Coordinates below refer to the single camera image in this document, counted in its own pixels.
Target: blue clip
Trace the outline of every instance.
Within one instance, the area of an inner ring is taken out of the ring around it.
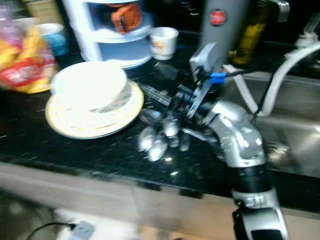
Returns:
[[[225,78],[227,76],[226,72],[213,72],[210,74],[212,84],[224,84]]]

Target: blue cup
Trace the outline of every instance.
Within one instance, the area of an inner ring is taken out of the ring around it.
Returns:
[[[68,53],[68,42],[62,24],[44,23],[37,25],[37,28],[40,35],[49,43],[54,56]]]

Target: stainless steel sink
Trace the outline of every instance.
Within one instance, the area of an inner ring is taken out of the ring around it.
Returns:
[[[270,74],[265,72],[245,76],[257,103],[269,78]],[[232,80],[225,84],[225,96],[249,112]],[[272,168],[320,178],[320,79],[287,76],[272,114],[259,117],[256,127]]]

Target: red logo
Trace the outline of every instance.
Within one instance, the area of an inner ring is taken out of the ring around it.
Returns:
[[[210,13],[210,23],[214,26],[221,26],[227,20],[227,14],[221,9],[215,9]]]

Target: yellow-rimmed plate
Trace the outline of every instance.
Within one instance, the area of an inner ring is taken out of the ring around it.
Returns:
[[[72,139],[95,139],[116,133],[137,117],[144,104],[138,85],[134,81],[128,84],[131,88],[128,101],[107,112],[66,108],[52,95],[45,107],[46,120],[57,133]]]

